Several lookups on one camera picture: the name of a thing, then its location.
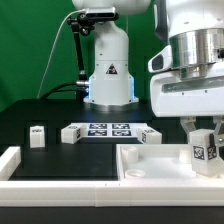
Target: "black cable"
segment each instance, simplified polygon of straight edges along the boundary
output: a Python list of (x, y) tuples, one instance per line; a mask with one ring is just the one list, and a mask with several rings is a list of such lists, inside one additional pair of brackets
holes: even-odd
[(70, 82), (70, 83), (65, 83), (65, 84), (59, 85), (59, 86), (53, 88), (52, 90), (50, 90), (49, 92), (45, 93), (40, 99), (41, 99), (41, 100), (45, 100), (45, 99), (47, 99), (48, 96), (50, 96), (52, 93), (57, 92), (58, 90), (60, 90), (60, 89), (62, 89), (62, 88), (65, 88), (65, 87), (68, 87), (68, 86), (76, 86), (76, 83), (75, 83), (75, 82)]

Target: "small white block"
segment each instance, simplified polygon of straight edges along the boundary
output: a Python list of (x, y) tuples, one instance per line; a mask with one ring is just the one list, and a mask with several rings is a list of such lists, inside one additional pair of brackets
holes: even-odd
[(189, 140), (192, 145), (210, 145), (210, 134), (213, 134), (214, 130), (199, 129), (189, 133)]
[(80, 140), (85, 132), (86, 126), (80, 123), (72, 123), (61, 130), (61, 142), (74, 144)]
[(161, 144), (162, 134), (151, 127), (141, 127), (137, 130), (138, 141), (143, 144)]
[(45, 147), (45, 134), (43, 126), (30, 127), (30, 148)]

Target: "cube with marker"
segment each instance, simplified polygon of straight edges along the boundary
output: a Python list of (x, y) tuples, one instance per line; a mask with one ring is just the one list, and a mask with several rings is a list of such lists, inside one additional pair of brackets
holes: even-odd
[(45, 147), (45, 132), (43, 126), (30, 127), (30, 148)]
[(151, 127), (137, 129), (138, 141), (143, 144), (161, 144), (162, 134)]
[(86, 126), (80, 123), (71, 123), (61, 130), (61, 142), (75, 144), (79, 141), (85, 132)]

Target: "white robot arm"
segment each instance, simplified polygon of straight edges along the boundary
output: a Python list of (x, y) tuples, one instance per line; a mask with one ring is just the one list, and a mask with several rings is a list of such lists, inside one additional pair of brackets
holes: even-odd
[[(224, 149), (224, 0), (156, 0), (154, 9), (167, 46), (148, 64), (159, 73), (150, 84), (152, 109), (181, 117), (193, 170), (212, 175)], [(196, 130), (195, 116), (214, 116), (215, 130)]]
[[(73, 0), (73, 4), (77, 9), (86, 9), (84, 16), (97, 17), (107, 16), (113, 10), (120, 15), (142, 13), (150, 1)], [(100, 21), (94, 26), (95, 71), (89, 78), (89, 95), (84, 99), (85, 105), (100, 111), (130, 109), (138, 99), (134, 96), (134, 80), (128, 71), (128, 36), (113, 21)]]

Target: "warning label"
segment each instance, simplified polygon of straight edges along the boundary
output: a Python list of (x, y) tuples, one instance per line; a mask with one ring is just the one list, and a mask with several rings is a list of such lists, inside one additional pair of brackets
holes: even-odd
[(110, 75), (118, 74), (114, 64), (111, 64), (110, 68), (107, 70), (107, 74), (110, 74)]

